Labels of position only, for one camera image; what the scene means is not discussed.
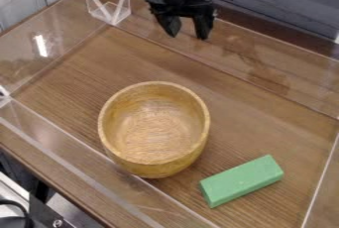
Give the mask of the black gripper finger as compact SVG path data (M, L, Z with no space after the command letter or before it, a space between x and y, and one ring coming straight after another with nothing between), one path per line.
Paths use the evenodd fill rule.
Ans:
M198 15L194 17L196 37L200 40L207 40L211 30L214 29L214 15Z
M175 14L156 14L155 17L167 35L175 38L182 29L180 17Z

